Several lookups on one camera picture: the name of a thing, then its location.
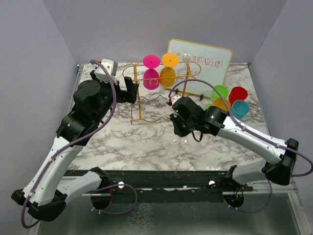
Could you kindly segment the blue wine glass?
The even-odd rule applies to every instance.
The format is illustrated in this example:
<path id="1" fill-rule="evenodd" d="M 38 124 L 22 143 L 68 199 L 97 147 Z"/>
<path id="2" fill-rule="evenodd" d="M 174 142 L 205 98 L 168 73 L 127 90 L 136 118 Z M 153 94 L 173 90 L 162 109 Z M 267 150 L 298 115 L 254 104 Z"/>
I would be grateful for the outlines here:
<path id="1" fill-rule="evenodd" d="M 236 119 L 243 119 L 249 112 L 250 107 L 244 100 L 235 100 L 231 106 L 231 112 Z"/>

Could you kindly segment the orange wine glass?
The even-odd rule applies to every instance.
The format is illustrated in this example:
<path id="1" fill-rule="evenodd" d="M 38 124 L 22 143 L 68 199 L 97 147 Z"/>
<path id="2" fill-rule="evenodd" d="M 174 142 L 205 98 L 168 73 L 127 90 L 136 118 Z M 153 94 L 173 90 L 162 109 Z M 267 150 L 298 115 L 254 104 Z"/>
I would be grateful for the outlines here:
<path id="1" fill-rule="evenodd" d="M 176 72 L 174 67 L 178 65 L 179 58 L 174 53 L 166 53 L 162 56 L 164 68 L 160 72 L 160 84 L 166 88 L 175 83 Z"/>

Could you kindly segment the pink wine glass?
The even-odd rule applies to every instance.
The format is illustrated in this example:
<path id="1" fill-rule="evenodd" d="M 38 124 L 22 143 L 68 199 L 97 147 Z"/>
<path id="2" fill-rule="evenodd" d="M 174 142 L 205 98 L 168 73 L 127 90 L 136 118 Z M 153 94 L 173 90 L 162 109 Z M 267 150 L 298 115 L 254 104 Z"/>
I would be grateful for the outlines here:
<path id="1" fill-rule="evenodd" d="M 158 56 L 150 54 L 143 58 L 143 65 L 147 68 L 143 75 L 143 85 L 148 90 L 159 87 L 159 74 L 156 68 L 160 65 Z"/>

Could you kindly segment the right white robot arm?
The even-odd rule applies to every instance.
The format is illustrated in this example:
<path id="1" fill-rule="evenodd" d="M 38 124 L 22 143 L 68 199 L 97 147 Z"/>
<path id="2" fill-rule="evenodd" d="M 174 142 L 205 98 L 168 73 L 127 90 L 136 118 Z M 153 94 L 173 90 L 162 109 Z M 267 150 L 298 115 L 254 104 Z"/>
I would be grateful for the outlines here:
<path id="1" fill-rule="evenodd" d="M 259 132 L 216 106 L 203 110 L 189 97 L 172 97 L 173 112 L 170 119 L 174 133 L 185 137 L 194 131 L 201 135 L 211 134 L 231 140 L 261 156 L 258 162 L 246 165 L 234 165 L 227 173 L 225 187 L 236 191 L 249 182 L 269 180 L 275 184 L 287 186 L 296 161 L 299 142 L 271 137 Z"/>

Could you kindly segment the red wine glass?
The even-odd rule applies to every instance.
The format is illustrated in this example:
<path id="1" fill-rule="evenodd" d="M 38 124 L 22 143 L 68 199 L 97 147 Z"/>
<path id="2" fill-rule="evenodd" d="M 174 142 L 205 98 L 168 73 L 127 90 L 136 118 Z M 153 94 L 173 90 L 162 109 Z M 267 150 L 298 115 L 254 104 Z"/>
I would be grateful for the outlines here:
<path id="1" fill-rule="evenodd" d="M 247 97 L 248 97 L 247 90 L 243 87 L 237 86 L 231 90 L 228 96 L 228 100 L 230 102 L 230 105 L 232 106 L 236 100 L 245 100 Z"/>

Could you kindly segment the yellow wine glass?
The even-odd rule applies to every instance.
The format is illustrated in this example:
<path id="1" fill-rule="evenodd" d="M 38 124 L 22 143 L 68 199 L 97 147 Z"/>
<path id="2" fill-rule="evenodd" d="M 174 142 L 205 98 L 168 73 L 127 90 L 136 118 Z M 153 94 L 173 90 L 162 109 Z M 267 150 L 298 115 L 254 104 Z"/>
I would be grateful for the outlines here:
<path id="1" fill-rule="evenodd" d="M 228 111 L 228 109 L 231 108 L 231 104 L 230 104 L 230 102 L 227 99 L 225 99 L 225 102 L 226 102 L 226 105 L 224 104 L 224 102 L 223 102 L 223 100 L 221 98 L 217 98 L 214 101 L 213 105 L 218 107 L 218 108 L 220 108 L 220 109 L 222 109 L 222 110 Z"/>

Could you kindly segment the gold wire glass rack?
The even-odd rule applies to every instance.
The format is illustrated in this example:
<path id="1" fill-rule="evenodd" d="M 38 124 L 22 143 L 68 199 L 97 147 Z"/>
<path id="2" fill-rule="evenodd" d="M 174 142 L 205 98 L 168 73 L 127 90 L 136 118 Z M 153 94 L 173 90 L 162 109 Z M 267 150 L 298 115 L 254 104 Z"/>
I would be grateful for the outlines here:
<path id="1" fill-rule="evenodd" d="M 122 71 L 122 76 L 128 76 L 133 79 L 133 82 L 138 85 L 136 102 L 131 105 L 131 119 L 130 123 L 157 123 L 169 122 L 170 112 L 161 109 L 158 104 L 163 104 L 168 107 L 168 93 L 171 88 L 159 86 L 155 90 L 149 90 L 143 87 L 143 75 L 137 70 L 144 66 L 142 63 L 130 63 Z"/>

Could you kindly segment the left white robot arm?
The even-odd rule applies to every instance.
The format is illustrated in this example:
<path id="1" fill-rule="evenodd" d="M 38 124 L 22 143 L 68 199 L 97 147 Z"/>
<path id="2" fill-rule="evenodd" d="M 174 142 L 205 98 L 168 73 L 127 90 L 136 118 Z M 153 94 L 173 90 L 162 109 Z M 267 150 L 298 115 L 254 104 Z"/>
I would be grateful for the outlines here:
<path id="1" fill-rule="evenodd" d="M 103 193 L 113 183 L 107 172 L 94 167 L 71 183 L 60 185 L 70 163 L 90 140 L 89 134 L 98 129 L 106 113 L 113 113 L 113 96 L 118 103 L 136 102 L 139 84 L 130 77 L 124 77 L 125 90 L 116 83 L 113 91 L 94 71 L 90 75 L 91 79 L 80 83 L 74 92 L 74 106 L 62 119 L 40 170 L 25 188 L 12 193 L 11 198 L 23 207 L 22 211 L 39 221 L 53 221 L 71 200 L 90 191 Z"/>

